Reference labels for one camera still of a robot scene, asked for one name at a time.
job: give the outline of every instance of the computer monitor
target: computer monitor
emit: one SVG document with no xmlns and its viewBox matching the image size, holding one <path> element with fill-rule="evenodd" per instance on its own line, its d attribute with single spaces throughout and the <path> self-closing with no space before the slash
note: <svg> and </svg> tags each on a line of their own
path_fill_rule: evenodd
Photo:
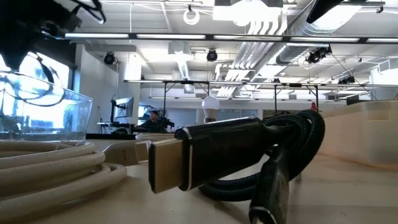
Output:
<svg viewBox="0 0 398 224">
<path fill-rule="evenodd" d="M 112 110 L 113 117 L 112 118 L 128 118 L 132 116 L 132 107 L 134 103 L 134 98 L 123 98 L 118 99 L 113 103 Z"/>
</svg>

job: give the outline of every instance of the spotlight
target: spotlight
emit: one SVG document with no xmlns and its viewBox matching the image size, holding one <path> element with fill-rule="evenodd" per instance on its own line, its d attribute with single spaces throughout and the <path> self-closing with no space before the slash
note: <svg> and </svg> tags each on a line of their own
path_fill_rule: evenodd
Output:
<svg viewBox="0 0 398 224">
<path fill-rule="evenodd" d="M 114 57 L 114 52 L 107 52 L 104 58 L 104 63 L 107 65 L 114 65 L 118 62 L 117 58 Z"/>
<path fill-rule="evenodd" d="M 320 60 L 324 59 L 326 55 L 331 54 L 331 47 L 319 47 L 316 50 L 310 52 L 305 61 L 308 63 L 318 63 Z"/>
<path fill-rule="evenodd" d="M 217 53 L 216 50 L 210 49 L 209 52 L 207 53 L 207 61 L 208 62 L 215 62 L 217 60 Z"/>
<path fill-rule="evenodd" d="M 350 75 L 347 78 L 343 78 L 341 80 L 338 80 L 338 84 L 351 84 L 351 83 L 355 83 L 355 78 L 352 75 Z"/>
</svg>

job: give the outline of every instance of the security camera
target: security camera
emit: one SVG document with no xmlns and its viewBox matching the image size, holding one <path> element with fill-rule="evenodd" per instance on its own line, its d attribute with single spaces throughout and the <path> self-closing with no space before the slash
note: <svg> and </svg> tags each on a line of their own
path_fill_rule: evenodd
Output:
<svg viewBox="0 0 398 224">
<path fill-rule="evenodd" d="M 214 49 L 209 50 L 206 58 L 207 58 L 208 62 L 215 62 L 217 60 L 216 50 L 214 50 Z"/>
<path fill-rule="evenodd" d="M 114 65 L 118 62 L 117 58 L 114 57 L 114 52 L 108 52 L 105 55 L 104 63 L 107 65 Z"/>
</svg>

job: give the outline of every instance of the table surface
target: table surface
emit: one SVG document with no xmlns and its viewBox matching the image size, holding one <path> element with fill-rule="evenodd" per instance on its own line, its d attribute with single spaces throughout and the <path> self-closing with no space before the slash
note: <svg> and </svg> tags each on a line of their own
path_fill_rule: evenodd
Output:
<svg viewBox="0 0 398 224">
<path fill-rule="evenodd" d="M 227 179 L 255 173 L 260 167 L 254 165 Z M 146 162 L 128 167 L 127 177 L 119 184 L 25 223 L 249 224 L 249 201 L 215 202 L 198 189 L 172 189 L 155 195 L 147 176 Z M 302 175 L 290 182 L 287 223 L 397 224 L 398 171 L 317 155 Z"/>
</svg>

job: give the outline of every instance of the person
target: person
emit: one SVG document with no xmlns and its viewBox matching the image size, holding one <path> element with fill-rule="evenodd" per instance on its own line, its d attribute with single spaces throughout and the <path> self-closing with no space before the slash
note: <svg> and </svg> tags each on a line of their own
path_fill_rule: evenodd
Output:
<svg viewBox="0 0 398 224">
<path fill-rule="evenodd" d="M 148 132 L 152 133 L 162 133 L 164 132 L 164 128 L 162 123 L 158 120 L 159 112 L 153 110 L 150 112 L 150 120 L 145 121 L 144 124 L 140 125 L 139 127 L 148 129 Z"/>
<path fill-rule="evenodd" d="M 280 112 L 280 115 L 285 115 L 285 114 L 290 114 L 290 112 L 289 112 L 289 111 L 282 111 L 282 112 Z"/>
<path fill-rule="evenodd" d="M 318 112 L 318 108 L 317 108 L 317 106 L 315 105 L 315 102 L 312 102 L 312 103 L 311 103 L 311 110 Z"/>
</svg>

